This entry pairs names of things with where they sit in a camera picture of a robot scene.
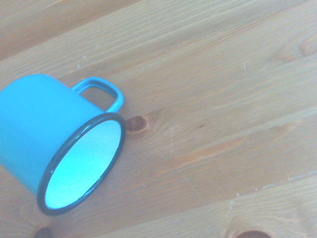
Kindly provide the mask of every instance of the wood grain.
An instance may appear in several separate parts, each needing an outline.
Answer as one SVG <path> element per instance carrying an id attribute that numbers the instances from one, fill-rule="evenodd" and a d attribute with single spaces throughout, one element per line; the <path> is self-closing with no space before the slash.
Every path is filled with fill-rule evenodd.
<path id="1" fill-rule="evenodd" d="M 128 132 L 106 180 L 62 216 L 0 168 L 0 237 L 315 238 L 316 11 L 315 0 L 1 2 L 0 89 L 31 73 L 69 87 L 107 78 Z"/>

